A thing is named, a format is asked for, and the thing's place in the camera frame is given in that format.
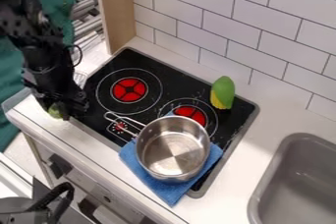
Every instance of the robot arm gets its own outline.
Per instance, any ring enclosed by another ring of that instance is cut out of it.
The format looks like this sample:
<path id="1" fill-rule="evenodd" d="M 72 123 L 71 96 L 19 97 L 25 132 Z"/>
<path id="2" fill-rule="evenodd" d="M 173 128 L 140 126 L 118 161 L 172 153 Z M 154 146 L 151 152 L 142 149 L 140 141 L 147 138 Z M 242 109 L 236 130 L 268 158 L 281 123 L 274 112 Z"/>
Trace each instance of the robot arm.
<path id="1" fill-rule="evenodd" d="M 62 30 L 43 14 L 38 0 L 0 0 L 0 35 L 22 51 L 24 84 L 44 110 L 64 120 L 87 110 L 86 95 L 73 80 L 75 68 Z"/>

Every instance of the blue cloth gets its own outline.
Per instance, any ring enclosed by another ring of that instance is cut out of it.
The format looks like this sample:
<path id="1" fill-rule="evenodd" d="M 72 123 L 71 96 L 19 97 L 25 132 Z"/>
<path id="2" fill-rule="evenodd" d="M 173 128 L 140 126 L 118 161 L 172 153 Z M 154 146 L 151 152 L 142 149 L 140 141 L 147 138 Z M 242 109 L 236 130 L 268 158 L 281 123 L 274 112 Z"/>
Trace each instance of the blue cloth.
<path id="1" fill-rule="evenodd" d="M 162 200 L 169 206 L 174 206 L 179 199 L 202 177 L 207 170 L 223 155 L 223 150 L 215 144 L 211 144 L 210 154 L 203 169 L 192 180 L 180 184 L 168 184 L 152 178 L 139 164 L 136 154 L 136 143 L 130 141 L 119 153 L 124 163 Z"/>

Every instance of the stainless steel sink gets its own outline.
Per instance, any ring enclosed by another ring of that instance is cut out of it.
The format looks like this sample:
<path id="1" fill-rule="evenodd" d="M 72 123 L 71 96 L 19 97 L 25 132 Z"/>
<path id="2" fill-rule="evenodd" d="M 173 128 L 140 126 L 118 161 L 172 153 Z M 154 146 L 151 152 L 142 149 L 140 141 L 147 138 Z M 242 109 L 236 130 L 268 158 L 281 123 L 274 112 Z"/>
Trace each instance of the stainless steel sink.
<path id="1" fill-rule="evenodd" d="M 335 224 L 336 145 L 308 134 L 285 138 L 248 215 L 251 224 Z"/>

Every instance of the countertop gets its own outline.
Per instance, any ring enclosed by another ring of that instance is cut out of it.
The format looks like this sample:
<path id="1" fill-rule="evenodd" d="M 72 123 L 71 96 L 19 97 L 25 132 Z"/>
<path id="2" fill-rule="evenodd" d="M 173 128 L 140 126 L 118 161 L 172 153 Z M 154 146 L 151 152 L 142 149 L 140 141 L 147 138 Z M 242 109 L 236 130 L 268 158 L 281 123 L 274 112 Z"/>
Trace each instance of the countertop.
<path id="1" fill-rule="evenodd" d="M 225 74 L 138 37 L 127 46 L 210 83 Z M 89 54 L 90 60 L 79 65 L 80 71 L 87 74 L 109 58 L 103 45 Z M 293 133 L 310 133 L 336 143 L 336 122 L 313 114 L 295 102 L 270 97 L 256 87 L 239 82 L 236 82 L 236 87 L 237 94 L 258 104 L 259 115 L 205 196 L 200 199 L 184 196 L 173 208 L 152 193 L 122 163 L 116 151 L 69 122 L 52 119 L 32 96 L 10 110 L 7 116 L 23 132 L 50 148 L 62 151 L 77 165 L 91 169 L 97 177 L 108 181 L 120 196 L 162 221 L 174 224 L 248 224 L 249 199 L 281 140 Z"/>

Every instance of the toy stove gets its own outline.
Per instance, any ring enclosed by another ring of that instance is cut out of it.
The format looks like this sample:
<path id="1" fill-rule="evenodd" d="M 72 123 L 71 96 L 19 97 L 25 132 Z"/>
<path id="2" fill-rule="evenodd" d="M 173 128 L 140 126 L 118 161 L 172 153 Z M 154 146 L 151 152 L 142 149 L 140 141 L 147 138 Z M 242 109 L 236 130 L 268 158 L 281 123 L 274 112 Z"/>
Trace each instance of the toy stove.
<path id="1" fill-rule="evenodd" d="M 240 97 L 235 98 L 231 110 L 217 110 L 209 103 L 210 84 L 132 49 L 125 49 L 98 70 L 84 90 L 90 107 L 74 123 L 116 150 L 133 138 L 123 129 L 141 130 L 132 120 L 148 124 L 159 117 L 179 115 L 203 125 L 224 156 L 194 184 L 189 192 L 194 197 L 205 194 L 258 111 L 256 105 Z M 111 123 L 104 118 L 108 111 L 131 120 L 118 121 L 116 117 Z"/>

